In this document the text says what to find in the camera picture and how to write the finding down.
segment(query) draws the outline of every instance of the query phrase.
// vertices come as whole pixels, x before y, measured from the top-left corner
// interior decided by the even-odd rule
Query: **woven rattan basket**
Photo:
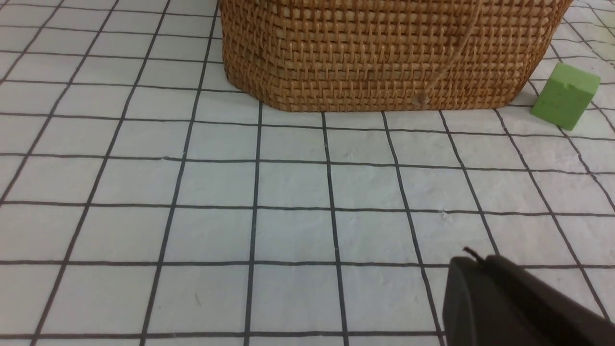
[[[572,0],[221,0],[231,84],[286,111],[496,108]]]

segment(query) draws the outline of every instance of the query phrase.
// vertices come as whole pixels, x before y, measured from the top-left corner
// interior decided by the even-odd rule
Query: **white tile square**
[[[28,52],[83,55],[94,36],[96,33],[88,31],[43,29]]]
[[[0,49],[21,52],[26,49],[37,31],[37,28],[0,27]]]
[[[410,209],[477,210],[460,169],[401,168]]]
[[[433,331],[419,268],[343,267],[348,330]]]
[[[331,180],[338,208],[403,209],[394,167],[332,166]]]
[[[4,193],[11,180],[17,173],[19,165],[23,161],[22,156],[0,156],[0,192]]]
[[[116,10],[162,12],[167,0],[119,0]]]
[[[612,218],[558,216],[557,220],[582,264],[615,265]]]
[[[329,207],[324,164],[261,163],[258,204],[281,207]]]
[[[350,346],[439,346],[435,336],[367,336],[350,337]]]
[[[335,261],[331,212],[259,209],[255,259]]]
[[[395,131],[391,140],[400,164],[459,167],[447,134]]]
[[[444,131],[438,111],[388,111],[386,121],[391,130]]]
[[[139,80],[141,86],[198,88],[201,62],[148,60]]]
[[[263,124],[318,127],[322,132],[322,115],[318,112],[287,112],[263,105]]]
[[[585,172],[579,155],[566,138],[515,137],[525,163],[532,170],[557,169],[565,172]]]
[[[253,163],[188,162],[177,203],[198,206],[252,206],[254,174]]]
[[[139,339],[44,339],[38,340],[36,344],[39,346],[138,346]]]
[[[7,199],[85,203],[102,159],[30,157]]]
[[[53,11],[52,7],[6,6],[0,12],[0,25],[41,26]]]
[[[209,55],[207,56],[209,62],[222,62],[222,40],[212,39],[212,43],[209,47]]]
[[[615,132],[609,125],[608,117],[603,115],[605,111],[586,110],[572,131],[564,131],[571,136],[589,138],[615,138]]]
[[[151,41],[152,35],[100,33],[90,54],[144,58]]]
[[[196,123],[192,125],[188,158],[254,160],[257,135],[256,126]]]
[[[48,114],[64,88],[62,84],[4,82],[0,85],[0,111]]]
[[[248,94],[203,91],[199,97],[196,120],[258,124],[258,101]]]
[[[4,78],[10,67],[19,58],[18,53],[0,53],[0,78]]]
[[[332,162],[393,164],[384,131],[327,130]]]
[[[213,15],[216,1],[171,0],[169,9],[172,14]]]
[[[590,171],[615,172],[615,142],[575,138],[573,143]]]
[[[528,269],[539,280],[602,316],[583,274],[578,269]]]
[[[82,209],[56,206],[2,206],[0,259],[63,260]]]
[[[8,79],[14,81],[68,82],[77,70],[81,57],[25,54]]]
[[[220,63],[207,64],[202,88],[218,91],[239,91],[226,79],[224,66]]]
[[[167,11],[158,34],[206,37],[212,29],[212,20],[210,17],[172,15]]]
[[[417,263],[405,212],[336,212],[343,262]]]
[[[110,159],[93,201],[170,204],[179,170],[174,161]]]
[[[71,260],[155,262],[168,217],[166,208],[91,207]]]
[[[384,129],[384,121],[380,112],[325,113],[327,128],[341,127],[345,129]]]
[[[98,31],[106,17],[107,11],[60,8],[46,27]]]
[[[146,346],[201,346],[204,344],[207,344],[207,346],[243,346],[244,338],[243,337],[241,338],[239,337],[204,337],[204,338],[174,337],[172,339],[148,339],[145,342]],[[250,345],[254,346],[254,343],[252,342],[252,338],[250,338]]]
[[[247,284],[246,265],[164,267],[149,331],[243,332]]]
[[[140,332],[155,271],[154,267],[68,267],[42,332]]]
[[[52,118],[33,152],[105,155],[116,128],[115,120]]]
[[[525,168],[508,136],[453,135],[459,157],[470,168]]]
[[[58,6],[60,0],[11,0],[11,5]]]
[[[516,264],[575,264],[551,216],[485,217],[500,254]]]
[[[613,293],[615,291],[615,270],[613,269],[586,269],[587,276],[592,282],[593,288],[598,294],[598,298],[604,305],[606,313],[609,316],[615,315],[615,300]]]
[[[250,337],[252,346],[343,346],[342,337],[306,336],[306,337]]]
[[[554,212],[613,213],[604,192],[589,175],[537,172],[534,178]]]
[[[55,114],[120,118],[129,93],[128,86],[71,85]]]
[[[250,259],[252,211],[176,209],[164,255],[166,262],[224,262]]]
[[[416,238],[426,264],[448,264],[469,247],[481,255],[493,254],[485,225],[477,214],[414,213]]]
[[[504,129],[494,110],[442,111],[451,132],[503,134]]]
[[[0,342],[2,346],[28,346],[29,344],[30,340],[2,340],[2,342]]]
[[[111,155],[181,158],[187,134],[184,122],[124,121]]]
[[[160,19],[161,14],[114,11],[103,31],[153,34]]]
[[[205,60],[207,41],[205,38],[157,36],[149,57],[202,62]]]
[[[189,120],[195,98],[196,91],[137,87],[126,118]]]
[[[78,7],[81,9],[110,10],[115,0],[64,0],[63,7]]]
[[[530,175],[526,172],[469,171],[468,175],[484,211],[547,211]]]
[[[254,269],[254,331],[340,331],[335,266],[269,266]]]
[[[434,298],[435,313],[438,316],[440,328],[444,329],[442,312],[444,311],[444,295],[446,294],[446,281],[448,279],[448,268],[427,268],[427,279],[431,296]]]
[[[34,333],[58,269],[56,265],[0,266],[0,333]]]
[[[561,135],[557,126],[530,114],[531,107],[505,107],[499,110],[506,129],[513,135]]]
[[[326,161],[325,141],[320,129],[263,127],[261,159]]]
[[[38,116],[0,116],[0,148],[2,152],[27,153],[43,123],[45,123],[45,118]]]
[[[131,86],[142,64],[140,59],[87,57],[74,81]]]

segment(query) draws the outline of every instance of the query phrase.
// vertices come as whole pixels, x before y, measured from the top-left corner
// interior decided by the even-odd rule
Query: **green foam block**
[[[571,131],[600,85],[600,77],[558,63],[531,114]]]

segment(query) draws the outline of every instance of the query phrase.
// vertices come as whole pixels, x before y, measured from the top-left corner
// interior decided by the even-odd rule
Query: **black grid line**
[[[256,160],[254,162],[254,202],[252,203],[252,225],[250,229],[250,260],[248,262],[248,288],[245,295],[244,346],[250,345],[250,326],[252,325],[252,296],[254,294],[254,266],[256,264],[256,218],[258,217],[258,184],[260,177],[261,135],[263,123],[263,103],[258,103],[258,131],[256,133]]]
[[[502,119],[502,116],[500,115],[500,112],[498,112],[498,110],[494,110],[494,111],[496,112],[496,114],[498,115],[498,118],[500,119],[500,122],[502,123],[502,128],[504,129],[505,132],[508,133],[508,129],[506,128],[506,124],[504,123],[504,119]],[[544,196],[540,186],[538,185],[538,182],[536,181],[536,178],[534,178],[534,174],[532,174],[532,172],[530,172],[530,168],[528,166],[528,163],[523,158],[523,154],[521,153],[521,150],[519,150],[519,147],[515,143],[515,140],[512,138],[512,136],[510,136],[509,139],[510,139],[511,144],[515,147],[515,150],[517,151],[517,154],[519,155],[519,158],[521,159],[521,162],[523,163],[523,166],[525,168],[527,168],[528,175],[530,176],[530,179],[532,180],[532,183],[534,184],[534,187],[536,188],[536,191],[538,192],[538,195],[540,195],[543,203],[547,207],[547,210],[549,212],[552,212],[553,209],[549,205],[549,202],[547,201],[547,198]],[[562,239],[564,240],[564,243],[566,243],[566,247],[568,248],[570,254],[573,256],[574,261],[577,263],[577,265],[581,266],[581,261],[579,260],[579,257],[574,252],[574,250],[572,248],[572,245],[570,245],[570,241],[568,240],[568,237],[566,236],[566,234],[562,230],[561,225],[560,225],[559,221],[557,220],[557,217],[555,215],[551,215],[551,218],[553,219],[553,222],[555,223],[555,226],[557,227],[558,232],[560,233]],[[592,292],[593,298],[596,301],[596,304],[598,305],[598,307],[600,308],[600,311],[602,312],[602,315],[607,320],[610,321],[609,315],[606,312],[606,309],[605,309],[604,305],[602,304],[602,301],[598,297],[598,294],[596,293],[596,290],[594,289],[594,287],[592,285],[592,282],[589,280],[589,276],[587,275],[587,272],[582,267],[579,268],[579,269],[580,269],[580,271],[581,271],[581,273],[583,275],[583,278],[585,279],[585,282],[587,283],[590,291]]]
[[[455,157],[457,158],[457,162],[463,171],[464,177],[466,178],[467,186],[470,188],[470,193],[472,194],[472,198],[474,199],[474,203],[476,204],[476,208],[478,209],[478,213],[480,214],[480,218],[485,226],[485,230],[487,232],[487,237],[489,237],[489,242],[493,247],[493,251],[496,255],[499,255],[498,245],[496,244],[495,239],[493,238],[493,234],[491,234],[491,229],[489,228],[489,223],[487,222],[487,218],[485,217],[485,213],[483,212],[483,208],[480,205],[480,201],[478,200],[478,196],[476,195],[476,191],[474,190],[474,186],[472,185],[472,181],[470,180],[470,175],[468,175],[466,165],[463,163],[461,156],[459,155],[459,150],[457,150],[457,146],[455,145],[455,141],[453,140],[453,135],[448,129],[448,125],[446,124],[446,118],[442,111],[439,111],[440,117],[442,118],[442,124],[444,125],[444,129],[446,130],[446,134],[448,135],[448,140],[451,142],[451,146],[453,147],[453,152],[455,153]]]
[[[119,33],[117,31],[103,31],[104,33]],[[217,39],[217,40],[222,40],[219,38],[211,38],[211,36],[209,37],[200,37],[200,36],[183,36],[183,35],[177,35],[179,37],[184,37],[184,38],[199,38],[199,39]],[[575,43],[582,43],[583,41],[572,41],[569,39],[560,39],[561,41],[569,41],[569,42],[575,42]],[[12,53],[12,54],[21,54],[24,53],[24,51],[22,50],[7,50],[7,49],[0,49],[0,53]],[[50,56],[56,56],[56,57],[83,57],[83,54],[77,54],[77,53],[58,53],[58,52],[40,52],[40,51],[32,51],[32,52],[25,52],[25,54],[32,54],[32,55],[50,55]],[[604,61],[608,61],[602,57],[600,57],[598,54],[596,54],[598,56],[599,59],[604,60]],[[139,57],[139,56],[130,56],[130,55],[107,55],[107,54],[90,54],[89,57],[95,57],[95,58],[118,58],[118,59],[130,59],[130,60],[141,60],[143,59],[143,57]],[[568,57],[564,57],[566,59],[571,59],[571,58],[596,58],[596,57],[586,57],[583,55],[571,55]],[[154,58],[154,57],[150,57],[150,60],[160,60],[160,61],[171,61],[171,62],[201,62],[202,60],[199,59],[182,59],[182,58]],[[544,57],[543,60],[558,60],[558,57]],[[214,63],[214,64],[223,64],[223,62],[219,62],[219,61],[209,61],[208,63]],[[547,81],[546,78],[533,78],[531,79],[532,81]],[[6,79],[6,81],[9,82],[32,82],[32,83],[37,83],[40,81],[36,81],[36,80],[23,80],[23,79]],[[600,81],[600,85],[614,85],[614,82],[605,82],[605,81]]]
[[[201,89],[201,91],[206,92],[216,92],[214,90]],[[509,105],[508,107],[515,108],[530,108],[530,106],[513,106]],[[602,108],[604,110],[613,110],[610,108]],[[597,108],[588,108],[587,110],[597,110]],[[65,119],[91,119],[91,120],[109,120],[109,121],[117,121],[119,118],[112,116],[84,116],[84,115],[58,115],[58,114],[35,114],[35,113],[9,113],[9,112],[0,112],[0,116],[22,116],[22,117],[30,117],[30,118],[65,118]],[[124,119],[125,122],[143,122],[143,123],[189,123],[190,119],[156,119],[156,118],[127,118]],[[250,124],[250,123],[237,123],[237,122],[229,122],[229,121],[206,121],[206,120],[195,120],[196,124],[217,124],[217,125],[237,125],[237,126],[248,126],[248,127],[256,127],[258,124]],[[290,125],[290,124],[262,124],[262,127],[278,127],[278,128],[287,128],[287,129],[315,129],[319,130],[318,126],[308,126],[308,125]],[[328,127],[329,130],[344,130],[344,131],[385,131],[382,128],[352,128],[352,127]],[[425,130],[425,129],[389,129],[390,132],[414,132],[414,133],[431,133],[431,134],[453,134],[453,135],[484,135],[484,136],[507,136],[505,133],[497,133],[497,132],[469,132],[469,131],[441,131],[441,130]],[[557,134],[510,134],[513,137],[555,137],[555,138],[567,138],[565,135],[557,135]],[[605,142],[615,142],[615,137],[606,138],[606,137],[588,137],[581,135],[568,135],[568,137],[572,139],[587,139],[587,140],[598,140]],[[0,155],[20,155],[20,153],[0,153]]]
[[[431,309],[431,314],[434,319],[435,330],[438,332],[438,340],[440,342],[440,346],[445,346],[446,343],[444,341],[444,337],[442,336],[442,327],[440,326],[440,322],[438,320],[438,313],[435,309],[435,302],[433,293],[431,291],[431,285],[429,284],[429,278],[427,277],[427,272],[425,271],[425,266],[423,263],[423,257],[421,255],[421,248],[419,246],[419,241],[416,236],[415,224],[412,220],[412,212],[410,211],[410,205],[408,204],[408,197],[406,196],[406,192],[403,187],[402,180],[402,171],[399,166],[399,160],[397,159],[397,154],[395,153],[395,146],[393,146],[393,140],[391,139],[391,133],[388,131],[389,125],[386,119],[385,112],[382,112],[384,129],[386,130],[386,137],[389,141],[389,147],[391,148],[391,155],[393,156],[393,162],[395,162],[395,171],[397,173],[397,183],[399,185],[399,192],[402,196],[404,210],[406,212],[406,216],[408,217],[408,224],[410,226],[410,236],[412,237],[412,243],[415,246],[416,259],[419,262],[419,266],[421,268],[421,276],[423,278],[423,283],[425,284],[425,292],[427,294],[427,301],[429,303],[429,308]]]
[[[59,154],[31,154],[27,153],[0,153],[0,157],[24,157],[28,156],[30,158],[60,158],[60,159],[105,159],[107,156],[105,155],[59,155]],[[394,163],[360,163],[360,162],[344,162],[344,161],[307,161],[307,160],[290,160],[290,159],[183,159],[179,157],[169,157],[169,156],[113,156],[110,155],[107,157],[112,160],[123,160],[123,161],[173,161],[173,162],[190,162],[190,163],[288,163],[288,164],[321,164],[326,165],[330,164],[332,166],[358,166],[358,167],[396,167]],[[434,165],[425,165],[425,164],[399,164],[399,167],[404,168],[422,168],[422,169],[452,169],[452,170],[461,170],[461,171],[484,171],[484,172],[528,172],[527,169],[522,168],[497,168],[497,167],[461,167],[461,166],[434,166]],[[604,171],[604,172],[572,172],[572,171],[563,171],[561,169],[530,169],[530,172],[540,172],[540,173],[561,173],[568,175],[615,175],[615,172]]]
[[[349,331],[348,336],[439,336],[437,331]],[[147,339],[178,339],[178,338],[245,338],[245,337],[310,337],[310,336],[336,336],[343,337],[344,333],[339,331],[304,331],[304,332],[173,332],[173,333],[150,333]],[[23,340],[32,338],[32,334],[4,334],[0,335],[0,340]],[[116,339],[140,339],[142,334],[41,334],[39,339],[45,340],[116,340]]]
[[[109,11],[109,13],[107,14],[107,17],[105,18],[105,21],[103,22],[103,24],[101,24],[100,31],[99,31],[98,35],[100,35],[100,32],[102,31],[102,28],[104,27],[104,25],[106,24],[106,22],[107,22],[107,21],[108,21],[108,19],[110,18],[111,14],[113,13],[113,9],[114,9],[114,8],[115,8],[115,6],[118,4],[118,2],[119,2],[119,0],[116,0],[116,2],[114,3],[113,8],[112,8],[112,9],[111,9],[111,11]],[[157,26],[157,28],[156,28],[156,32],[158,32],[158,31],[160,30],[160,27],[161,27],[161,25],[162,25],[162,20],[163,20],[163,19],[164,19],[164,14],[162,14],[162,16],[161,16],[160,22],[158,23],[158,26]],[[128,109],[128,105],[129,105],[129,103],[130,103],[130,100],[131,100],[131,98],[132,98],[132,95],[134,94],[135,89],[137,88],[138,81],[140,80],[141,75],[143,74],[143,70],[145,69],[145,64],[146,64],[146,62],[147,62],[147,58],[148,58],[148,56],[149,56],[149,54],[150,54],[150,52],[151,52],[151,50],[152,50],[152,48],[153,48],[153,45],[154,45],[154,41],[155,41],[155,40],[156,40],[156,34],[154,33],[154,35],[153,35],[153,37],[152,37],[152,40],[151,40],[151,42],[150,42],[150,45],[149,45],[148,51],[147,51],[147,53],[146,53],[146,55],[145,55],[145,58],[144,58],[144,60],[143,60],[143,64],[141,65],[141,69],[139,70],[139,74],[137,75],[137,78],[136,78],[136,80],[135,80],[135,83],[134,83],[134,85],[133,85],[133,87],[132,87],[132,89],[131,89],[131,91],[130,91],[130,94],[129,94],[129,95],[128,95],[128,97],[127,97],[126,103],[125,103],[125,105],[124,105],[124,112],[123,112],[123,114],[122,114],[122,118],[125,118],[126,111],[127,111],[127,109]],[[93,40],[93,41],[92,41],[92,43],[90,44],[89,49],[91,49],[91,48],[93,47],[94,42],[95,42],[95,40]],[[79,71],[79,69],[77,69],[77,70],[74,72],[73,77],[74,77],[74,76],[76,76],[76,74],[78,73],[78,71]],[[112,138],[112,140],[111,140],[111,143],[109,144],[109,147],[108,147],[108,149],[107,149],[107,152],[106,152],[106,155],[107,155],[107,156],[109,156],[109,155],[111,154],[111,151],[112,151],[112,149],[113,149],[113,145],[115,144],[115,141],[116,141],[116,139],[117,139],[117,135],[119,134],[119,130],[120,130],[121,126],[122,126],[122,118],[119,120],[119,122],[118,122],[118,124],[117,124],[116,130],[115,130],[115,133],[114,133],[113,138]],[[85,205],[85,207],[84,207],[84,210],[83,210],[83,213],[82,213],[82,215],[81,215],[81,218],[79,219],[79,222],[77,223],[77,227],[76,227],[76,229],[75,229],[75,232],[74,232],[74,234],[73,234],[73,237],[71,238],[71,241],[70,241],[70,243],[69,243],[69,245],[68,245],[68,248],[67,248],[67,250],[66,250],[65,261],[68,261],[68,260],[70,259],[70,256],[71,256],[71,254],[72,254],[72,251],[73,251],[74,245],[75,245],[75,243],[76,243],[76,241],[77,241],[77,237],[79,236],[79,233],[80,233],[80,231],[81,231],[81,228],[82,228],[82,226],[83,226],[83,223],[84,223],[84,221],[85,221],[85,218],[86,218],[86,216],[87,216],[87,213],[88,213],[88,211],[89,211],[89,203],[91,203],[91,202],[92,202],[92,200],[93,200],[94,194],[96,193],[96,189],[98,188],[98,184],[100,183],[100,179],[101,179],[101,177],[102,177],[102,175],[103,175],[103,171],[105,170],[105,166],[106,166],[107,161],[108,161],[108,158],[103,159],[103,162],[102,162],[102,164],[101,164],[101,166],[100,166],[100,169],[99,169],[98,174],[97,174],[97,176],[96,176],[96,179],[95,179],[95,181],[94,181],[94,184],[93,184],[92,190],[91,190],[90,195],[89,195],[89,197],[88,197],[87,203],[86,203],[86,205]],[[60,287],[60,283],[61,283],[61,281],[62,281],[62,278],[63,278],[64,272],[66,272],[66,264],[63,264],[63,265],[61,265],[61,266],[60,266],[60,269],[59,269],[59,271],[58,271],[57,278],[56,278],[56,280],[55,280],[55,282],[54,282],[54,286],[53,286],[53,288],[52,288],[52,290],[51,290],[51,293],[50,293],[50,295],[49,295],[49,298],[47,299],[47,303],[45,304],[45,308],[44,308],[44,310],[43,310],[43,313],[42,313],[42,315],[41,315],[41,318],[40,318],[40,320],[39,320],[39,323],[38,323],[38,325],[36,326],[36,331],[35,331],[35,333],[34,333],[34,337],[32,338],[32,341],[31,341],[31,343],[30,343],[30,346],[35,346],[35,345],[36,345],[36,343],[37,343],[37,341],[38,341],[38,336],[41,334],[42,327],[43,327],[43,325],[44,325],[44,323],[45,323],[45,320],[47,319],[47,315],[49,314],[49,311],[50,311],[50,309],[51,309],[51,305],[53,304],[53,301],[54,301],[55,295],[56,295],[56,293],[57,293],[57,291],[58,291],[58,289],[59,289],[59,287]]]
[[[171,204],[147,204],[147,203],[66,203],[48,201],[6,201],[6,205],[29,205],[29,206],[63,206],[63,207],[143,207],[143,208],[170,208]],[[177,204],[176,208],[182,209],[218,209],[218,210],[252,210],[251,206],[219,206],[219,205],[190,205]],[[281,206],[258,206],[259,209],[277,211],[344,211],[344,212],[406,212],[412,213],[446,213],[446,214],[472,214],[480,215],[479,211],[459,209],[386,209],[386,208],[346,208],[346,207],[281,207]],[[517,212],[517,211],[483,211],[485,215],[521,215],[521,216],[591,216],[591,217],[615,217],[615,214],[590,213],[590,212]]]
[[[171,0],[167,0],[167,4],[165,6],[165,10],[167,8],[169,8],[169,4],[170,4]],[[218,5],[216,5],[216,9],[214,14],[218,13]],[[156,32],[158,32],[158,30],[160,30],[160,27],[162,25],[162,21],[164,19],[164,12],[162,14],[162,17],[160,19],[160,23],[158,24],[158,28],[156,29]],[[211,27],[211,33],[213,33],[213,29],[214,29],[214,25],[215,25],[215,18],[212,20],[212,27]],[[150,46],[150,50],[153,46],[153,42],[156,40],[156,37],[154,35],[154,38],[152,40],[152,44]],[[200,80],[199,80],[199,87],[203,85],[203,80],[205,79],[205,70],[207,69],[207,57],[209,56],[209,51],[210,48],[212,46],[212,40],[208,40],[207,41],[207,50],[205,51],[205,57],[204,57],[204,61],[203,61],[203,67],[201,69],[200,72]],[[192,127],[194,125],[194,119],[196,118],[196,110],[197,107],[199,105],[199,99],[200,99],[200,91],[197,91],[196,97],[194,99],[194,105],[192,106],[192,116],[191,116],[191,122],[188,125],[188,131],[186,133],[186,140],[184,143],[184,151],[183,151],[183,156],[182,156],[182,160],[181,160],[181,164],[180,164],[180,170],[179,173],[177,175],[177,181],[175,182],[175,191],[173,192],[173,201],[171,204],[171,207],[169,208],[169,217],[167,218],[167,224],[165,226],[165,230],[164,230],[164,237],[162,239],[162,244],[161,244],[161,249],[160,249],[160,254],[159,254],[159,258],[158,258],[158,263],[156,265],[156,272],[154,274],[154,280],[153,280],[153,284],[152,284],[152,289],[151,289],[151,293],[149,295],[149,302],[148,302],[148,307],[145,313],[145,319],[143,321],[143,329],[141,332],[141,340],[139,341],[139,345],[140,346],[145,346],[145,342],[147,340],[147,335],[148,335],[148,328],[149,328],[149,321],[151,319],[151,315],[152,315],[152,311],[154,309],[154,301],[156,299],[156,292],[158,290],[158,284],[160,282],[160,275],[162,273],[162,263],[164,263],[164,255],[166,252],[166,248],[167,248],[167,242],[169,240],[169,233],[171,231],[171,224],[173,222],[173,216],[175,215],[175,209],[177,207],[177,199],[179,197],[180,194],[180,188],[181,188],[181,179],[183,177],[183,173],[184,170],[186,168],[186,157],[188,155],[188,148],[190,146],[190,137],[192,135]]]
[[[0,265],[61,265],[66,263],[69,266],[75,267],[156,267],[158,262],[152,261],[109,261],[109,260],[0,260]],[[386,267],[386,268],[448,268],[445,263],[417,263],[417,262],[349,262],[349,261],[278,261],[278,260],[233,260],[233,261],[208,261],[208,262],[162,262],[163,267],[228,267],[244,265],[269,265],[278,267],[303,267],[303,266],[325,266],[333,267],[340,265],[342,267]],[[523,264],[518,265],[524,269],[615,269],[615,264]]]
[[[344,282],[341,267],[341,257],[339,254],[338,240],[338,223],[335,213],[335,197],[333,196],[333,177],[331,176],[331,156],[329,153],[329,140],[327,136],[327,119],[325,113],[321,113],[322,118],[322,135],[325,146],[325,157],[327,158],[327,187],[329,192],[329,206],[331,207],[331,232],[333,233],[333,249],[335,250],[335,270],[338,277],[338,295],[339,295],[339,314],[341,318],[342,333],[344,337],[344,346],[349,345],[348,339],[348,321],[346,318],[346,299],[344,298]]]

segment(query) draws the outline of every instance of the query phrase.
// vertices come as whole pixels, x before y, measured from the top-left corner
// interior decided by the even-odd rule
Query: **white grid surface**
[[[290,115],[214,0],[0,0],[0,346],[442,346],[466,245],[613,319],[614,44],[576,1],[508,107]],[[572,132],[559,61],[602,77]]]

